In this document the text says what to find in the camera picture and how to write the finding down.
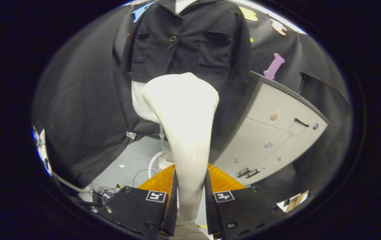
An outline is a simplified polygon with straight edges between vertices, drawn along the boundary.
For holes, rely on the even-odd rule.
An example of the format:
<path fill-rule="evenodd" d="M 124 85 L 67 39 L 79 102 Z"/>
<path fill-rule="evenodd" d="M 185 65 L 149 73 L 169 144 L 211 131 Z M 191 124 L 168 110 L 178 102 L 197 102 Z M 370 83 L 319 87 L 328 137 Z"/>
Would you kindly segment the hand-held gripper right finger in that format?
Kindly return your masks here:
<path fill-rule="evenodd" d="M 260 187 L 245 187 L 211 164 L 205 176 L 205 203 L 208 232 L 215 240 L 253 239 L 285 218 Z"/>

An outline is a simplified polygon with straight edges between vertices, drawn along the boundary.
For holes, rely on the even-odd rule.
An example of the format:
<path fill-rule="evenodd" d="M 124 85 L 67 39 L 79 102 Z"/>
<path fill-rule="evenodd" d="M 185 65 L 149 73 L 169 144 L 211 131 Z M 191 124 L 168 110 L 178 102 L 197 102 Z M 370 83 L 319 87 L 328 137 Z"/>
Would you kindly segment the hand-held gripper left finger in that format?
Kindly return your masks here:
<path fill-rule="evenodd" d="M 150 240 L 175 233 L 178 181 L 172 164 L 140 187 L 123 187 L 97 214 L 123 230 Z"/>

